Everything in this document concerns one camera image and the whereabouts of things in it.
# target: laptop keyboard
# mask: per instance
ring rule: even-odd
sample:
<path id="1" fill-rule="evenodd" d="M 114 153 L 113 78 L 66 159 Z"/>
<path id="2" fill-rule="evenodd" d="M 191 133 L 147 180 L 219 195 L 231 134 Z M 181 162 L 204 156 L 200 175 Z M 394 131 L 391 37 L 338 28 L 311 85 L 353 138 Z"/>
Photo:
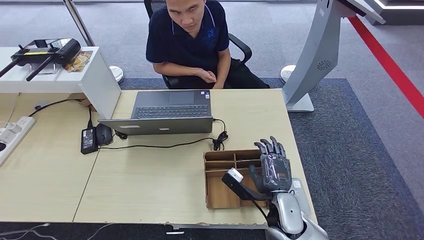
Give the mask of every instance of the laptop keyboard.
<path id="1" fill-rule="evenodd" d="M 208 105 L 137 107 L 134 119 L 207 117 Z"/>

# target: power adapter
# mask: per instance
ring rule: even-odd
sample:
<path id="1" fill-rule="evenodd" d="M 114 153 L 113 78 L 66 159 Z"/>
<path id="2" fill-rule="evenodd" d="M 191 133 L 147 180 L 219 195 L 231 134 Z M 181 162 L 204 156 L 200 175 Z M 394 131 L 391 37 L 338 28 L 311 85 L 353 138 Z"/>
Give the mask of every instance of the power adapter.
<path id="1" fill-rule="evenodd" d="M 91 154 L 97 152 L 99 146 L 97 145 L 96 127 L 89 126 L 81 131 L 81 153 Z"/>

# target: robot finger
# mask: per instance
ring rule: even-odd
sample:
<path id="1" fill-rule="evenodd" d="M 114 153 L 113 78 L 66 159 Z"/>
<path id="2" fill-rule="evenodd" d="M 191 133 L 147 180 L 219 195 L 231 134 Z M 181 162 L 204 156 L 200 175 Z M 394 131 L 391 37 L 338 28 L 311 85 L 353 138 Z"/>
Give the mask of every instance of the robot finger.
<path id="1" fill-rule="evenodd" d="M 277 154 L 277 155 L 280 155 L 281 149 L 280 149 L 280 146 L 278 145 L 276 138 L 273 137 L 273 136 L 270 136 L 269 138 L 271 139 L 272 146 L 274 147 L 274 153 Z"/>
<path id="2" fill-rule="evenodd" d="M 255 142 L 254 145 L 259 148 L 260 154 L 267 154 L 267 149 L 260 142 Z"/>
<path id="3" fill-rule="evenodd" d="M 284 150 L 283 145 L 282 145 L 281 143 L 278 143 L 278 146 L 279 146 L 279 148 L 281 149 L 281 155 L 282 155 L 283 157 L 287 158 L 287 157 L 286 157 L 286 150 Z"/>
<path id="4" fill-rule="evenodd" d="M 273 145 L 266 139 L 261 139 L 260 140 L 261 143 L 265 144 L 266 150 L 268 150 L 269 154 L 273 154 L 274 153 L 274 149 L 273 149 Z"/>

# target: electrical outlet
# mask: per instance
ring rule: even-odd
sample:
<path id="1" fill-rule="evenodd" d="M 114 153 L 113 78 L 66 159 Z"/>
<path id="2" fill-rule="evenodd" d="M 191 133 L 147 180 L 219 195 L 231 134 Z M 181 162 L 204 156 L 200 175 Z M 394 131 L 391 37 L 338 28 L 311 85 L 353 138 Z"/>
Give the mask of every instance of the electrical outlet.
<path id="1" fill-rule="evenodd" d="M 36 120 L 33 117 L 23 116 L 16 122 L 18 127 L 14 123 L 9 123 L 5 128 L 0 128 L 0 143 L 5 144 L 5 148 L 0 151 L 0 166 L 8 159 L 35 123 Z"/>

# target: white shelf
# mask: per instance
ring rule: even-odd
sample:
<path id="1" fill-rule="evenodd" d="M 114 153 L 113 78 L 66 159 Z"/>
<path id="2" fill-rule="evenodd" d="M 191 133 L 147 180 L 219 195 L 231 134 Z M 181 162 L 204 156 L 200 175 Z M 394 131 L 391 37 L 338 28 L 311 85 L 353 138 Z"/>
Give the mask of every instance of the white shelf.
<path id="1" fill-rule="evenodd" d="M 0 70 L 11 62 L 18 47 L 0 47 Z M 106 64 L 98 46 L 82 47 L 93 51 L 82 72 L 67 72 L 61 66 L 56 74 L 37 75 L 26 81 L 29 64 L 15 66 L 0 77 L 1 93 L 84 93 L 103 119 L 111 119 L 121 95 L 114 75 Z"/>

